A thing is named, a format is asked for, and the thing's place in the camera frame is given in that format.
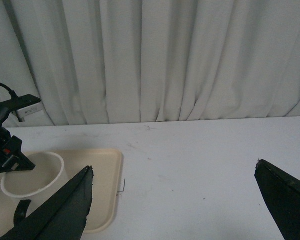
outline white paper cup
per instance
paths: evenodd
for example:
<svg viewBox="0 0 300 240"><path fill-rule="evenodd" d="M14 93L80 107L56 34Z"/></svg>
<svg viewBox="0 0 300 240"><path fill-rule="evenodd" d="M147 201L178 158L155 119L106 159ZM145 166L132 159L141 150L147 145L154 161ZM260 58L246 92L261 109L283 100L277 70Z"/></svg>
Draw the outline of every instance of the white paper cup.
<svg viewBox="0 0 300 240"><path fill-rule="evenodd" d="M68 181L63 158L53 152L27 156L35 164L31 171L7 172L1 180L1 190L15 203L31 200L27 216L52 197Z"/></svg>

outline wire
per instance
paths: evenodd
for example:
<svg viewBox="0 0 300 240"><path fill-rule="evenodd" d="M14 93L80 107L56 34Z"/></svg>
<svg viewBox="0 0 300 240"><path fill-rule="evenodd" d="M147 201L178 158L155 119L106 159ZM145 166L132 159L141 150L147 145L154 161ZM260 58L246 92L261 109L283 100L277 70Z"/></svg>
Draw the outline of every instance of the wire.
<svg viewBox="0 0 300 240"><path fill-rule="evenodd" d="M7 85L4 85L3 83L0 82L0 87L3 87L4 89L6 89L6 90L9 92L11 98L13 98L13 99L18 98L18 95L16 94L16 92L13 91L13 90L12 90L10 87L8 87Z"/></svg>

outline black handle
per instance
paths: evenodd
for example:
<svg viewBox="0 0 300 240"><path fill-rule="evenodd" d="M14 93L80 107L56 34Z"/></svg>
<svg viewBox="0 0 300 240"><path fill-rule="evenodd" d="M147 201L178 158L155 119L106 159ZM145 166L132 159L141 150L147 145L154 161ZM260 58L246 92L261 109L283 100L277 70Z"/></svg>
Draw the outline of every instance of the black handle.
<svg viewBox="0 0 300 240"><path fill-rule="evenodd" d="M30 203L31 203L31 200L21 200L19 202L18 206L16 207L14 217L13 217L14 226L17 226L19 223L21 223L26 218Z"/></svg>

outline black mechanical arm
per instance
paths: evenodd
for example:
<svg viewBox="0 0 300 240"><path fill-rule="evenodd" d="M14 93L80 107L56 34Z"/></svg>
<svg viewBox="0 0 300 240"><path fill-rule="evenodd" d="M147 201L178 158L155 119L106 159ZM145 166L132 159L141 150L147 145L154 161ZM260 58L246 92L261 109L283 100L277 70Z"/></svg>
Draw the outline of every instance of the black mechanical arm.
<svg viewBox="0 0 300 240"><path fill-rule="evenodd" d="M10 132L2 127L2 124L8 119L10 113L15 114L19 122L24 122L23 116L42 110L39 104L41 104L40 98L30 94L15 96L11 100L0 102L0 173L35 168L36 165L21 152L22 141L16 136L11 137Z"/></svg>

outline cup rim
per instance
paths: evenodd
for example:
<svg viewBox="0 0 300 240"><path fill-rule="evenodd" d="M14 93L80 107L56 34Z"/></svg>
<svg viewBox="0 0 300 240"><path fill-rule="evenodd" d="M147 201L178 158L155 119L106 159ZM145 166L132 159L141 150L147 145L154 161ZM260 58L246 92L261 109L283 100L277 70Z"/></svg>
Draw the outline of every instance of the cup rim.
<svg viewBox="0 0 300 240"><path fill-rule="evenodd" d="M46 189L48 189L49 187L51 187L61 176L61 174L64 172L65 170L65 161L63 160L63 158L59 155L59 154L56 154L54 152L50 152L50 151L41 151L41 152L37 152L37 153L34 153L34 154L31 154L29 155L28 157L30 156L33 156L33 155L37 155L37 154L47 154L47 155L53 155L55 157L57 157L60 162L61 162L61 169L58 173L58 175L53 179L52 182L50 182L48 185L46 185L45 187L43 188L40 188L39 190L37 191L33 191L33 192L30 192L30 193L27 193L27 194L14 194L14 193L11 193L9 192L6 187L5 187L5 182L6 182L6 176L9 172L6 172L2 179L1 179L1 190L3 191L3 193L11 198L15 198L15 199L23 199L23 198L29 198L29 197L32 197L34 195L37 195L37 194L40 194L42 193L43 191L45 191Z"/></svg>

